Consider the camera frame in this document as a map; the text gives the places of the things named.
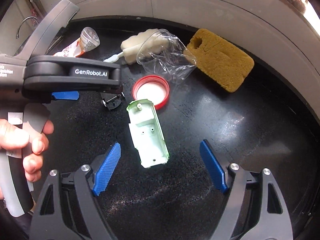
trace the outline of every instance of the blue gripper pad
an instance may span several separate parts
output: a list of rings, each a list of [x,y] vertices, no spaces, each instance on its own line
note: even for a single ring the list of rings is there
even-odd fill
[[[94,179],[92,192],[95,196],[99,196],[100,192],[105,191],[110,178],[115,171],[118,161],[121,157],[120,143],[115,143],[109,154],[103,161]]]
[[[78,91],[68,91],[68,92],[53,92],[52,96],[55,100],[64,99],[64,100],[78,100],[79,92]]]
[[[228,190],[225,173],[204,140],[200,143],[200,155],[205,167],[207,168],[207,171],[210,174],[213,185],[216,189],[221,190],[222,193],[225,193]]]

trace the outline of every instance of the white wall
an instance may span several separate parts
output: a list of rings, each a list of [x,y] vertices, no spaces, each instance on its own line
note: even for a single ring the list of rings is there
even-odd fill
[[[14,0],[0,22],[0,53],[14,55],[23,41],[33,32],[31,22],[25,22],[20,29],[20,37],[16,39],[21,21],[28,16],[31,16],[31,12],[25,0]]]
[[[212,32],[286,78],[320,117],[320,37],[285,0],[70,0],[77,18],[147,16]]]

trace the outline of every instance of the sticker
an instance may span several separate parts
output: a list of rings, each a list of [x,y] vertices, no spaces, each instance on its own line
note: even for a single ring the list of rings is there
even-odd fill
[[[19,125],[23,123],[23,113],[8,112],[8,122],[12,125]],[[7,155],[13,158],[22,158],[22,150],[7,150]]]
[[[17,150],[7,150],[7,155],[13,158],[22,158],[22,149],[17,149]]]
[[[8,122],[12,125],[19,125],[23,123],[23,113],[8,113]]]

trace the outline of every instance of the yellow sponge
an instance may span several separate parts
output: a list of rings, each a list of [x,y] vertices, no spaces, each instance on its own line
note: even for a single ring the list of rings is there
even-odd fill
[[[253,68],[254,61],[235,45],[206,29],[199,29],[187,49],[197,67],[228,92],[236,91]]]

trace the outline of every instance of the metal screw head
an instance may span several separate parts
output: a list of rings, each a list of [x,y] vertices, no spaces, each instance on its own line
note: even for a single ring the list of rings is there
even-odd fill
[[[57,170],[52,170],[52,171],[50,171],[50,176],[54,177],[57,175],[57,173],[58,173]]]
[[[104,106],[104,107],[107,107],[107,104],[104,100],[101,100],[101,104]]]
[[[231,164],[230,164],[230,168],[231,168],[232,170],[234,170],[234,171],[237,171],[237,170],[239,170],[239,165],[236,164],[236,163],[231,163]]]
[[[82,165],[81,170],[82,171],[88,171],[90,169],[90,166],[88,164]]]
[[[264,168],[263,169],[263,173],[266,174],[266,175],[270,175],[271,171],[268,168]]]

